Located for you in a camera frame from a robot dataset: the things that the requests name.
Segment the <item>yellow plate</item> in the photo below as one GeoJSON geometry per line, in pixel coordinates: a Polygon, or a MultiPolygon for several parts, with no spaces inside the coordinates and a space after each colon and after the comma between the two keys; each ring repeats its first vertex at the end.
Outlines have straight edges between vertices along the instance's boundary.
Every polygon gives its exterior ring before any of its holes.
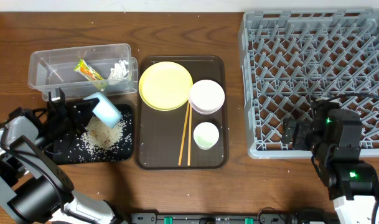
{"type": "Polygon", "coordinates": [[[150,108],[170,111],[184,105],[194,84],[190,72],[175,62],[158,62],[143,72],[139,94],[150,108]]]}

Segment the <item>grey dishwasher rack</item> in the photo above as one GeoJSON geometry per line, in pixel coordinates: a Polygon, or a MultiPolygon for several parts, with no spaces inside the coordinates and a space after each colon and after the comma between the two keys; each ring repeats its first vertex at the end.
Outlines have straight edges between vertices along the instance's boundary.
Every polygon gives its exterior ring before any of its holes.
{"type": "Polygon", "coordinates": [[[362,120],[362,157],[379,157],[379,9],[246,12],[238,32],[248,155],[307,159],[281,142],[283,119],[311,121],[335,99],[362,120]]]}

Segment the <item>left wooden chopstick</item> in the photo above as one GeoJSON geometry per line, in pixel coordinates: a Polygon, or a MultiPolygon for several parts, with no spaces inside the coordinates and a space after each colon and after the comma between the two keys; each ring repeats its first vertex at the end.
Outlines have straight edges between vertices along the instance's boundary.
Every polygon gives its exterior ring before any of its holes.
{"type": "Polygon", "coordinates": [[[188,117],[189,117],[189,108],[190,108],[190,103],[187,102],[187,107],[186,107],[186,112],[185,112],[185,120],[184,120],[184,127],[183,127],[182,139],[181,139],[181,144],[180,144],[178,166],[181,166],[181,164],[182,164],[182,155],[183,155],[183,151],[184,151],[184,142],[185,142],[185,135],[186,135],[186,130],[187,130],[187,122],[188,122],[188,117]]]}

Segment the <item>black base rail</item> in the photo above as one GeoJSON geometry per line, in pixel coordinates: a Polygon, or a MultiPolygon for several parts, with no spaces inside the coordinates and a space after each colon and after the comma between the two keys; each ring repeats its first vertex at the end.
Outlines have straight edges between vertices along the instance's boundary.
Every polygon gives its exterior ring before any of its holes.
{"type": "Polygon", "coordinates": [[[135,224],[339,224],[336,215],[318,209],[302,209],[293,213],[262,210],[257,214],[156,214],[133,213],[135,224]]]}

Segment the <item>clear plastic bin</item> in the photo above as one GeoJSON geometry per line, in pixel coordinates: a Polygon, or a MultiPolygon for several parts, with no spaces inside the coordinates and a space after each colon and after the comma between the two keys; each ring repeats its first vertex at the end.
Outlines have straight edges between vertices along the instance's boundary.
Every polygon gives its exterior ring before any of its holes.
{"type": "Polygon", "coordinates": [[[138,91],[138,63],[131,56],[128,44],[92,45],[65,49],[36,51],[31,55],[28,86],[42,93],[42,99],[48,101],[48,92],[61,88],[67,100],[85,98],[96,92],[106,96],[133,94],[138,91]],[[84,59],[107,83],[104,91],[98,90],[74,68],[84,59]],[[126,60],[128,76],[109,80],[110,69],[120,60],[126,60]]]}

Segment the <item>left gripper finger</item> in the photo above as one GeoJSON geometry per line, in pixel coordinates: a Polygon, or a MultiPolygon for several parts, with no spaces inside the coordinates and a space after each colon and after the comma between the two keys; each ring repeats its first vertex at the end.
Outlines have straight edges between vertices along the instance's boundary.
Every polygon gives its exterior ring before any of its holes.
{"type": "Polygon", "coordinates": [[[75,110],[75,116],[78,118],[80,124],[88,124],[93,117],[93,110],[98,105],[100,100],[98,98],[92,98],[89,100],[78,101],[73,104],[75,110]]]}
{"type": "Polygon", "coordinates": [[[56,106],[65,105],[65,93],[61,88],[56,88],[48,92],[49,106],[54,108],[56,106]]]}

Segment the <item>light blue bowl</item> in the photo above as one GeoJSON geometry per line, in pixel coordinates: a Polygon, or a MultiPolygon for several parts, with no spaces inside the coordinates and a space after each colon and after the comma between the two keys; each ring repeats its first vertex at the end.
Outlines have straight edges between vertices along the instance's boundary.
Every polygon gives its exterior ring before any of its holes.
{"type": "Polygon", "coordinates": [[[92,112],[110,129],[113,129],[121,119],[121,112],[107,97],[101,92],[94,93],[84,98],[84,100],[98,99],[98,104],[92,112]]]}

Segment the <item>dark brown serving tray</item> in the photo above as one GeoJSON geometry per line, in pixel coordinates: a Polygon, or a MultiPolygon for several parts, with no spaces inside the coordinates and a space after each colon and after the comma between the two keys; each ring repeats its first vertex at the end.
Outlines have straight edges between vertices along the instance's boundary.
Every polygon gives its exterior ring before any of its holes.
{"type": "MultiPolygon", "coordinates": [[[[225,85],[225,66],[223,61],[214,55],[176,55],[149,56],[140,64],[140,73],[158,62],[175,62],[185,67],[192,75],[194,82],[213,80],[225,85]]],[[[187,163],[188,139],[182,140],[187,104],[172,110],[158,111],[138,100],[138,122],[136,123],[135,160],[137,165],[146,170],[157,169],[216,169],[227,161],[227,105],[224,104],[217,112],[202,115],[192,112],[194,129],[198,124],[210,122],[219,133],[217,143],[203,150],[191,141],[190,164],[187,163]]]]}

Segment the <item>small green white cup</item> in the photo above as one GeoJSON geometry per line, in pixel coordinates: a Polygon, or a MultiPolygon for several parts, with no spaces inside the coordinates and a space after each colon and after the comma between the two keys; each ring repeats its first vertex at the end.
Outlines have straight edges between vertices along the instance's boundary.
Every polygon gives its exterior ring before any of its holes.
{"type": "Polygon", "coordinates": [[[193,138],[202,150],[211,149],[219,140],[218,128],[210,122],[203,122],[198,124],[193,132],[193,138]]]}

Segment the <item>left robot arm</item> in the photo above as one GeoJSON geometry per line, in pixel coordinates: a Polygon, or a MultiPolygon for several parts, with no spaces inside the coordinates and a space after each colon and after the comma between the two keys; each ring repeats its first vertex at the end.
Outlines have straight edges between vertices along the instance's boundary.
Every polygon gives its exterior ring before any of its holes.
{"type": "Polygon", "coordinates": [[[121,118],[100,92],[67,102],[59,89],[56,97],[49,96],[46,108],[18,107],[0,122],[0,206],[16,223],[129,222],[107,201],[77,192],[45,154],[64,134],[83,134],[92,115],[110,128],[121,118]]]}

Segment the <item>pink white bowl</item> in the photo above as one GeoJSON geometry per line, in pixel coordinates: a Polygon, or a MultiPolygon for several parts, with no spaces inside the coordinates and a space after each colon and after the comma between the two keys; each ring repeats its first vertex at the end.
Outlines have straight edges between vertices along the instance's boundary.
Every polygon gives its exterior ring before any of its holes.
{"type": "Polygon", "coordinates": [[[225,102],[222,86],[212,80],[200,80],[189,91],[189,103],[200,114],[217,112],[225,102]]]}

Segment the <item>white tissue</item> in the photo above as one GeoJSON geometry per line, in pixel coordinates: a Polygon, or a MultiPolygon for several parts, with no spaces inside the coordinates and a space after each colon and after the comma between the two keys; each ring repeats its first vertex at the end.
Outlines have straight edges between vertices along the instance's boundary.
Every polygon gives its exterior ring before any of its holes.
{"type": "Polygon", "coordinates": [[[114,67],[110,69],[110,74],[108,79],[122,79],[128,76],[128,65],[129,62],[126,60],[120,60],[118,63],[114,64],[114,67]]]}

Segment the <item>green orange snack wrapper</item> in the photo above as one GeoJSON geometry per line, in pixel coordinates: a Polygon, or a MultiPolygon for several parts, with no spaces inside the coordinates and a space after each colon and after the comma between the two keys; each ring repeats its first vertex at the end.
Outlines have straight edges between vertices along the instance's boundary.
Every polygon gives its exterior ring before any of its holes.
{"type": "Polygon", "coordinates": [[[100,91],[104,91],[107,87],[105,79],[90,65],[80,59],[76,67],[74,68],[75,72],[78,72],[83,77],[85,77],[89,82],[95,82],[93,85],[100,91]]]}

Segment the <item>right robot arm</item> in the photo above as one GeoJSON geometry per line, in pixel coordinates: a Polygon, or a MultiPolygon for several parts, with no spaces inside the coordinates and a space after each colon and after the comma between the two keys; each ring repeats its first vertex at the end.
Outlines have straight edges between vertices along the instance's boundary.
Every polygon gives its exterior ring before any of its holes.
{"type": "Polygon", "coordinates": [[[310,151],[311,163],[327,187],[341,223],[379,223],[379,180],[360,159],[360,115],[341,108],[335,98],[311,105],[312,121],[286,118],[283,143],[310,151]]]}

